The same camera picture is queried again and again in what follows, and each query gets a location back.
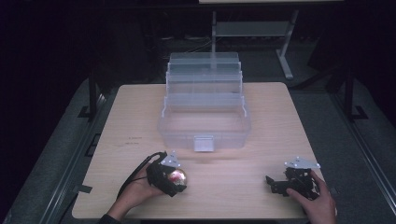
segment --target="sleeve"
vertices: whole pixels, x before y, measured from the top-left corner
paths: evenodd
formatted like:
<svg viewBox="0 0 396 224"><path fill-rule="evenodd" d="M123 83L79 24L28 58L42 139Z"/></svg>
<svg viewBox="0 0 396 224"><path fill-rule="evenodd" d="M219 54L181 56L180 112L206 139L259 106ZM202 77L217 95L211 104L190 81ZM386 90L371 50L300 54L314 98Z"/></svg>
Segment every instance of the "sleeve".
<svg viewBox="0 0 396 224"><path fill-rule="evenodd" d="M108 214L104 214L101 219L97 222L97 224L121 224L119 221L109 216Z"/></svg>

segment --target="wooden table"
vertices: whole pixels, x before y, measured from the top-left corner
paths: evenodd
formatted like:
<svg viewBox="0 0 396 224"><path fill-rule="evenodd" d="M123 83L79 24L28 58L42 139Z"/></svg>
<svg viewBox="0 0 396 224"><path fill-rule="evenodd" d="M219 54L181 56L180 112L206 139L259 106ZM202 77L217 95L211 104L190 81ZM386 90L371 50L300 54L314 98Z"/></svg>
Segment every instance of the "wooden table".
<svg viewBox="0 0 396 224"><path fill-rule="evenodd" d="M299 204L271 193L264 177L285 180L285 161L296 156L316 161L302 123L283 83L245 83L252 130L243 148L200 153L166 148L157 131L164 85L119 89L73 208L75 218L99 218L114 203L124 180L148 155L175 149L188 187L175 197L163 195L131 210L132 218L304 217Z"/></svg>

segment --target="wrist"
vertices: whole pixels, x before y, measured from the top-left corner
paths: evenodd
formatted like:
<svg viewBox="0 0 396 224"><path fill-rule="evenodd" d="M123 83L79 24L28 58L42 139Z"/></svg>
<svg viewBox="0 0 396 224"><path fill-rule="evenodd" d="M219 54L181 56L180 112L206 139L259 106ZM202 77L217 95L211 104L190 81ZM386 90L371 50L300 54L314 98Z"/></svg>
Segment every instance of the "wrist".
<svg viewBox="0 0 396 224"><path fill-rule="evenodd" d="M122 221L130 209L131 207L127 206L126 203L115 201L107 214L117 221Z"/></svg>

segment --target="stacked plastic drawers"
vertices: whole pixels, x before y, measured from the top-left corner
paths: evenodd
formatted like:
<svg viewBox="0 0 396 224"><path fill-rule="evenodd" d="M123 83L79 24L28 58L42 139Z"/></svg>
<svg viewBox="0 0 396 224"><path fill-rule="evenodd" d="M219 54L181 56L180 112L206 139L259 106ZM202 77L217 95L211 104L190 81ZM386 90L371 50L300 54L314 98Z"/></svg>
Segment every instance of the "stacked plastic drawers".
<svg viewBox="0 0 396 224"><path fill-rule="evenodd" d="M250 117L238 54L171 54L158 130L170 148L242 147Z"/></svg>

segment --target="finger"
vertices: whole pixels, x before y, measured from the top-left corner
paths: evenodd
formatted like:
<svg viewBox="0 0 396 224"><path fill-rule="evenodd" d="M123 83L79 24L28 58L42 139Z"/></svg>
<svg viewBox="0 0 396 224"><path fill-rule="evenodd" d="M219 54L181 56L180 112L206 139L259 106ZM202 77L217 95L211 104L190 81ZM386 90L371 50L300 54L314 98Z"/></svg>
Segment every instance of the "finger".
<svg viewBox="0 0 396 224"><path fill-rule="evenodd" d="M309 200L307 200L303 195L301 195L299 192L297 192L294 189L286 189L286 192L289 194L289 196L292 199L297 201L302 206L304 206L305 204L307 204L309 202Z"/></svg>
<svg viewBox="0 0 396 224"><path fill-rule="evenodd" d="M311 171L311 176L318 183L320 194L322 194L322 193L329 194L329 189L327 188L326 183L320 177L318 177L318 175L315 173L315 171L313 171L313 170Z"/></svg>

